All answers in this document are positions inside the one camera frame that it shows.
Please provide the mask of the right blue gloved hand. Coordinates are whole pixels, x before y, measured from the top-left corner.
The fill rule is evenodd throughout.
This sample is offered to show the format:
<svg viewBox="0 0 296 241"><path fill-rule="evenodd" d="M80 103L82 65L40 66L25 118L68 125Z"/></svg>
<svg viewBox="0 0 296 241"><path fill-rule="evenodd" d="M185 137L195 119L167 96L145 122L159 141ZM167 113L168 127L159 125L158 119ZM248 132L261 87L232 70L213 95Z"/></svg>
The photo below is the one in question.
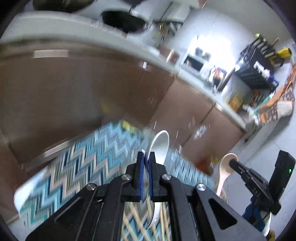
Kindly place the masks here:
<svg viewBox="0 0 296 241"><path fill-rule="evenodd" d="M270 231L271 213L256 205L255 197L251 197L250 201L242 217L266 237Z"/></svg>

